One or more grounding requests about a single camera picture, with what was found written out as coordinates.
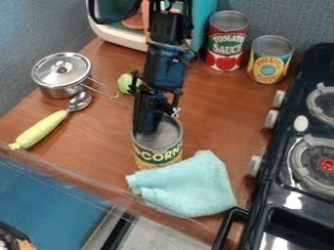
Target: blue towel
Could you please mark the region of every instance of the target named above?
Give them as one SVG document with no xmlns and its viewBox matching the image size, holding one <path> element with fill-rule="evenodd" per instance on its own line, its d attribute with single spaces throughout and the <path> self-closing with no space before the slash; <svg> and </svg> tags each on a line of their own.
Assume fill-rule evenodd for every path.
<svg viewBox="0 0 334 250">
<path fill-rule="evenodd" d="M 166 168 L 149 169 L 127 176 L 128 185 L 150 206 L 181 217 L 224 212 L 236 206 L 224 163 L 210 150 Z"/>
</svg>

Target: corn can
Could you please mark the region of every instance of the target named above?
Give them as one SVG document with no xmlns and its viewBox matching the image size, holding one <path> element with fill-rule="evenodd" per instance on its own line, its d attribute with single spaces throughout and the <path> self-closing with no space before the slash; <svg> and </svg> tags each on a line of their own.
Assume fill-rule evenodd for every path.
<svg viewBox="0 0 334 250">
<path fill-rule="evenodd" d="M 164 115 L 154 134 L 132 132 L 131 139 L 136 164 L 141 170 L 166 167 L 182 160 L 183 127 L 173 117 Z"/>
<path fill-rule="evenodd" d="M 240 67 L 248 19 L 236 11 L 221 11 L 210 17 L 206 62 L 214 69 L 232 71 Z"/>
<path fill-rule="evenodd" d="M 275 84 L 287 73 L 293 54 L 293 45 L 276 35 L 264 35 L 254 40 L 247 73 L 254 81 Z"/>
</svg>

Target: yellow ball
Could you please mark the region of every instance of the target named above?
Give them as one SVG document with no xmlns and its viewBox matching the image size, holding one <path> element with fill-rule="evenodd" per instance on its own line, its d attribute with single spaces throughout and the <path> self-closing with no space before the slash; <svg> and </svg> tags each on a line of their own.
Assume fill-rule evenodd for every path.
<svg viewBox="0 0 334 250">
<path fill-rule="evenodd" d="M 131 74 L 129 74 L 129 73 L 122 74 L 118 78 L 117 84 L 118 84 L 118 89 L 122 93 L 131 95 L 131 93 L 129 92 L 130 86 L 132 84 L 132 75 Z M 136 86 L 139 87 L 141 84 L 142 84 L 141 79 L 137 79 Z"/>
</svg>

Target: stove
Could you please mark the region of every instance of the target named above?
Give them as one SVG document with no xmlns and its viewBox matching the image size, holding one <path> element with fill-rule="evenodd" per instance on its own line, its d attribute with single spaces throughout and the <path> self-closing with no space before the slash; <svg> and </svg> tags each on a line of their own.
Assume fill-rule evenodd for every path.
<svg viewBox="0 0 334 250">
<path fill-rule="evenodd" d="M 246 225 L 238 249 L 334 249 L 334 44 L 306 52 L 290 90 L 278 91 L 266 127 L 251 212 L 227 212 L 213 249 L 223 249 L 231 224 Z"/>
</svg>

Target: small pot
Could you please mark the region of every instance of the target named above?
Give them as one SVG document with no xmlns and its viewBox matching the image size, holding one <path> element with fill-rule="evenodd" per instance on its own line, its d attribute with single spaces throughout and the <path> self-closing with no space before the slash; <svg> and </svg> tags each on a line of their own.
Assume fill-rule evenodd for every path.
<svg viewBox="0 0 334 250">
<path fill-rule="evenodd" d="M 77 53 L 57 53 L 39 61 L 31 70 L 31 78 L 43 94 L 56 99 L 71 98 L 90 85 L 92 64 Z"/>
</svg>

